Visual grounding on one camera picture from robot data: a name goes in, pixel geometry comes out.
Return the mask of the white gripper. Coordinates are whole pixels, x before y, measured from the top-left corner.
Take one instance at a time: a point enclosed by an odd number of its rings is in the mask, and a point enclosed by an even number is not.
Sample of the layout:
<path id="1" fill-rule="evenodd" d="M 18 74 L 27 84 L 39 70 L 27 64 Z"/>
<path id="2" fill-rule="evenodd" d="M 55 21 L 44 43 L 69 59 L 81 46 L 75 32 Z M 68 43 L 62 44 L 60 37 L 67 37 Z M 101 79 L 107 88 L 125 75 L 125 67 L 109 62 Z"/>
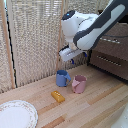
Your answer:
<path id="1" fill-rule="evenodd" d="M 59 55 L 61 56 L 61 59 L 66 62 L 68 60 L 71 60 L 72 64 L 75 64 L 74 60 L 72 58 L 76 57 L 77 55 L 81 54 L 82 50 L 76 49 L 72 50 L 69 48 L 69 46 L 65 46 L 59 51 Z"/>

